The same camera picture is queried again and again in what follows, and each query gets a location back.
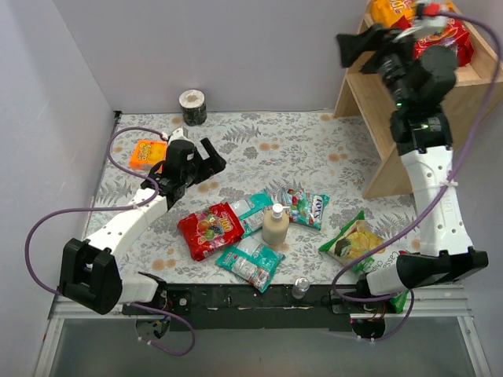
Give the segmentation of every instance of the cylindrical container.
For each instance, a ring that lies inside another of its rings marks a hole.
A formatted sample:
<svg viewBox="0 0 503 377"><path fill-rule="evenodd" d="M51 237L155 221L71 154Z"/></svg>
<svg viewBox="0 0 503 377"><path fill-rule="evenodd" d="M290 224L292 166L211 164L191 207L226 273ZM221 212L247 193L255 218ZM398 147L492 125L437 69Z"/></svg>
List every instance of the cylindrical container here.
<svg viewBox="0 0 503 377"><path fill-rule="evenodd" d="M310 283L306 277L298 278L292 287L292 296L300 300L302 297L306 295L307 290L309 289Z"/></svg>
<svg viewBox="0 0 503 377"><path fill-rule="evenodd" d="M272 210L264 214L264 224L262 227L262 238L269 245L279 245L286 238L290 218L279 203L273 205Z"/></svg>
<svg viewBox="0 0 503 377"><path fill-rule="evenodd" d="M183 121L187 126L198 126L206 121L206 102L204 94L199 90L187 90L180 98Z"/></svg>

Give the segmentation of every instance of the wooden bin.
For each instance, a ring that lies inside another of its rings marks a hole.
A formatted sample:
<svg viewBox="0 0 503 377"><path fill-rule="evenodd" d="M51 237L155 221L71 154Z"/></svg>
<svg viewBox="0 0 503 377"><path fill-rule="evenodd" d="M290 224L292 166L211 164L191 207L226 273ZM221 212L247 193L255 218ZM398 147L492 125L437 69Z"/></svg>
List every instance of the wooden bin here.
<svg viewBox="0 0 503 377"><path fill-rule="evenodd" d="M369 1L367 5L358 32L363 32L374 24L370 14L371 3L372 1ZM442 103L450 122L455 149L460 148L468 136L497 60L494 51L480 33L471 24L465 26L470 31L475 53L469 65L457 69L456 87L449 92ZM364 53L351 68L347 69L333 115L334 118L361 115L379 152L382 162L365 190L363 197L366 199L412 192L409 177L398 157L396 144L389 129L391 113L396 109L395 103L379 75L362 75L358 72L371 54ZM502 76L498 78L486 116L494 110L501 99L503 99Z"/></svg>

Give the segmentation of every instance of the floral tablecloth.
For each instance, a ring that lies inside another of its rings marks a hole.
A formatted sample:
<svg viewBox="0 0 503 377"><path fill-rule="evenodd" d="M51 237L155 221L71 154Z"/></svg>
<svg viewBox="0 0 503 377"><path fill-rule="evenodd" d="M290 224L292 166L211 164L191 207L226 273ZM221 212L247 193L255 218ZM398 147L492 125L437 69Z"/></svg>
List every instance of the floral tablecloth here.
<svg viewBox="0 0 503 377"><path fill-rule="evenodd" d="M144 126L170 132L182 124L177 114L123 115L118 130ZM227 168L190 188L183 199L140 236L119 261L124 272L153 273L168 283L242 283L215 265L219 253L202 262L193 261L177 224L194 211L222 201L233 202L261 189L275 194L281 187L302 188L331 197L320 232L301 225L290 226L287 240L278 247L286 259L277 270L274 284L291 284L298 276L307 277L312 284L329 284L341 265L318 253L318 248L360 210L365 211L370 230L384 239L396 234L415 216L412 196L362 198L380 160L361 118L332 119L320 112L212 113L204 125L188 127L188 131L189 138L196 142L209 137L226 159ZM121 135L114 144L113 156L127 166L141 138L156 140L157 136L142 132ZM107 163L95 204L124 205L140 183ZM113 215L92 214L87 233L98 230ZM260 233L254 237L261 239ZM412 232L399 243L405 250L417 250L418 234ZM340 282L353 280L348 275Z"/></svg>

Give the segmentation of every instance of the wall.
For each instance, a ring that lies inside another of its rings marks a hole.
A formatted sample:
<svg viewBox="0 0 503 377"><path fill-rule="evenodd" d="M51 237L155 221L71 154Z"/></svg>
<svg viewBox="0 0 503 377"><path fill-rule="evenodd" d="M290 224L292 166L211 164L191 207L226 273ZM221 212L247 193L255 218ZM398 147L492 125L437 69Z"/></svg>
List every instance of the wall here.
<svg viewBox="0 0 503 377"><path fill-rule="evenodd" d="M484 20L503 35L503 3L500 0L464 0L460 7L465 14ZM503 327L499 324L503 311L503 249L498 236L503 214L502 120L503 107L500 106L484 122L457 179L464 223L475 247L489 254L489 267L468 278L465 290L484 353L495 376L503 375Z"/></svg>
<svg viewBox="0 0 503 377"><path fill-rule="evenodd" d="M52 295L24 265L24 239L44 214L89 205L113 113L51 0L0 0L0 365L35 370ZM67 215L35 235L33 262L57 286L61 251L82 233Z"/></svg>
<svg viewBox="0 0 503 377"><path fill-rule="evenodd" d="M189 88L210 110L333 108L334 37L365 0L54 0L114 110L178 112Z"/></svg>

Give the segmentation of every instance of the gray floor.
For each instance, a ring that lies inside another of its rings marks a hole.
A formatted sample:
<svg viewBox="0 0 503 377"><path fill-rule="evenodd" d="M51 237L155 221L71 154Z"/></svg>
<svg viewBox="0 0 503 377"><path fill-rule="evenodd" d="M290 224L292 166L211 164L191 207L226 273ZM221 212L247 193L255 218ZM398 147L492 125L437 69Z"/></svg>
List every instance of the gray floor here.
<svg viewBox="0 0 503 377"><path fill-rule="evenodd" d="M396 319L388 320L389 328ZM168 333L179 350L189 333ZM320 330L198 331L187 356L138 342L133 320L66 320L52 376L474 375L456 318L412 318L394 337L371 346Z"/></svg>

